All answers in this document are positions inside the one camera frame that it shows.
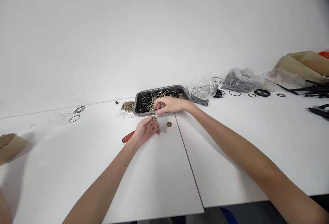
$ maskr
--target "beige tape roll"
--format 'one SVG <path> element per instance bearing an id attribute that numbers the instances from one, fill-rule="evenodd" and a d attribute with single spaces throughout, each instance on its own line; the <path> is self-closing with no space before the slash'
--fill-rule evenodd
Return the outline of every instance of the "beige tape roll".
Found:
<path id="1" fill-rule="evenodd" d="M 27 140 L 16 133 L 10 133 L 0 137 L 0 166 L 10 161 L 25 148 Z"/>

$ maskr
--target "beige plastic container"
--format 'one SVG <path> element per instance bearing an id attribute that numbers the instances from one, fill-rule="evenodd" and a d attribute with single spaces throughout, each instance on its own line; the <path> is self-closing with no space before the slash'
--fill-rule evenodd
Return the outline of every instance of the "beige plastic container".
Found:
<path id="1" fill-rule="evenodd" d="M 27 140 L 16 133 L 0 137 L 0 166 L 13 159 L 27 145 Z"/>
<path id="2" fill-rule="evenodd" d="M 303 51 L 283 56 L 278 67 L 285 68 L 304 78 L 315 82 L 329 82 L 329 59 L 318 55 L 313 51 Z"/>

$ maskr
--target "clear plastic bag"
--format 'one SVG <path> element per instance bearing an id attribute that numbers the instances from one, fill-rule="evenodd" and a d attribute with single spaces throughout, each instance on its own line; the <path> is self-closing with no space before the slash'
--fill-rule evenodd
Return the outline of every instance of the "clear plastic bag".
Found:
<path id="1" fill-rule="evenodd" d="M 221 88 L 248 93 L 257 89 L 261 84 L 263 84 L 262 78 L 255 75 L 251 69 L 241 70 L 235 67 L 230 69 Z"/>
<path id="2" fill-rule="evenodd" d="M 197 78 L 187 85 L 186 90 L 193 102 L 208 106 L 210 97 L 216 94 L 217 85 L 210 77 L 205 76 L 204 72 L 201 72 Z"/>
<path id="3" fill-rule="evenodd" d="M 311 85 L 305 82 L 305 79 L 302 76 L 296 75 L 295 73 L 287 71 L 281 67 L 272 71 L 264 72 L 260 76 L 264 82 L 259 88 L 273 92 L 284 91 L 284 89 L 277 84 L 288 89 L 297 89 L 299 87 L 307 87 Z"/>

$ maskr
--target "white table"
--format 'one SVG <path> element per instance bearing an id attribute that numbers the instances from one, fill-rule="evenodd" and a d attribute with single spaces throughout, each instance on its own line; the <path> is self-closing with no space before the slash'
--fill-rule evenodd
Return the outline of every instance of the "white table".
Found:
<path id="1" fill-rule="evenodd" d="M 198 107 L 258 147 L 306 194 L 329 193 L 329 122 L 306 110 L 328 99 L 226 93 Z M 204 207 L 267 199 L 189 113 L 176 118 Z"/>
<path id="2" fill-rule="evenodd" d="M 47 121 L 56 112 L 0 119 L 1 134 L 16 132 L 29 140 L 14 160 L 0 167 L 13 223 L 64 220 L 122 149 L 121 139 L 142 119 L 117 119 L 122 103 L 86 106 L 77 121 L 64 127 Z M 60 113 L 71 118 L 74 109 Z M 203 213 L 175 116 L 161 115 L 158 122 L 160 136 L 152 136 L 135 154 L 103 223 Z"/>

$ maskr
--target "hand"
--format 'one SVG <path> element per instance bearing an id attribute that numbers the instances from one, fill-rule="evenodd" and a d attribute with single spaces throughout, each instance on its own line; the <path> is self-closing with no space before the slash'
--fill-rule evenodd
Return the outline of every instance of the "hand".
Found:
<path id="1" fill-rule="evenodd" d="M 193 103 L 188 100 L 166 96 L 156 99 L 154 109 L 158 110 L 156 114 L 162 114 L 186 110 L 190 105 L 193 105 Z"/>
<path id="2" fill-rule="evenodd" d="M 143 119 L 136 127 L 135 133 L 131 138 L 136 144 L 142 146 L 153 134 L 160 134 L 159 123 L 156 118 L 149 116 Z"/>

